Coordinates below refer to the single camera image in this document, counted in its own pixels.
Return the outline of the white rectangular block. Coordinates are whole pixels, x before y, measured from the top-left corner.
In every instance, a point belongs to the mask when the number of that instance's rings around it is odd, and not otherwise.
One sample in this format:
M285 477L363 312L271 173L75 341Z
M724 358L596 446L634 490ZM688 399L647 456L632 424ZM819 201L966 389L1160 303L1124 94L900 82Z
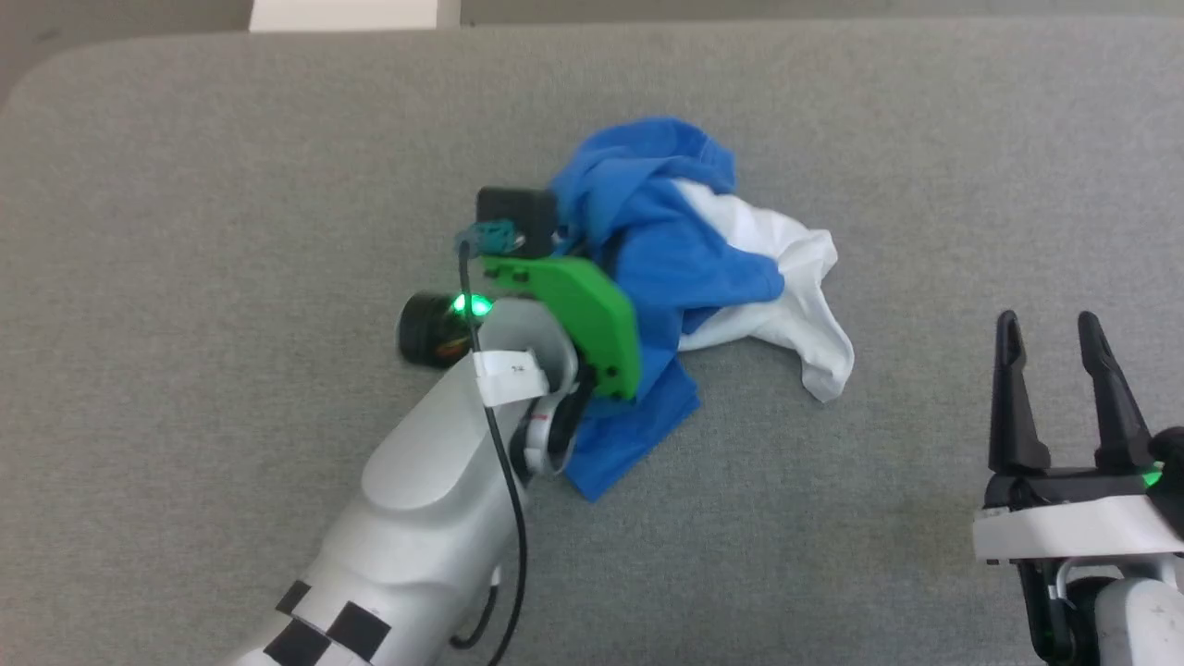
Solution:
M253 0L249 31L388 32L461 26L463 0Z

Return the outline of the blue and white garment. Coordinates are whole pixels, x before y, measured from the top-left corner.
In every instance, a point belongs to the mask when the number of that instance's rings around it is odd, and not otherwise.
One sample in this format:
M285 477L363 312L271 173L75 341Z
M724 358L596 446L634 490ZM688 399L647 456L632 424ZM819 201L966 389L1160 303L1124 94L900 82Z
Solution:
M599 500L699 408L681 352L757 338L794 352L802 384L836 401L855 351L826 303L834 235L735 194L734 155L675 117L596 132L551 181L560 222L635 308L641 383L598 398L566 475Z

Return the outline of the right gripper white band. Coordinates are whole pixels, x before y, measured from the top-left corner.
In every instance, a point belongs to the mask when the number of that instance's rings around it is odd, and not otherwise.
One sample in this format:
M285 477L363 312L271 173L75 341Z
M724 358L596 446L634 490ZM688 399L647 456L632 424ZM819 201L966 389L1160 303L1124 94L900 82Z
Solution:
M1005 310L995 322L987 455L995 474L973 519L977 561L1184 556L1184 425L1152 438L1099 316L1079 314L1077 331L1094 392L1098 470L1050 469L1053 455L1032 421L1018 316Z

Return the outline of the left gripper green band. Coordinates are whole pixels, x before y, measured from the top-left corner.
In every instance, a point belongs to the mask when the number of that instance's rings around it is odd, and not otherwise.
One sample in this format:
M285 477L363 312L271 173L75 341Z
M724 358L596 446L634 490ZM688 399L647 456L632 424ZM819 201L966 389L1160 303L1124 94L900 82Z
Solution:
M599 265L579 257L538 260L485 257L487 277L507 290L527 295L554 316L575 356L591 367L596 393L610 401L633 401L641 378L641 342L633 305ZM525 322L511 314L511 299L490 300L464 292L416 292L403 306L398 350L414 365L448 369L471 347L464 308L476 307L476 324L490 327L495 315Z

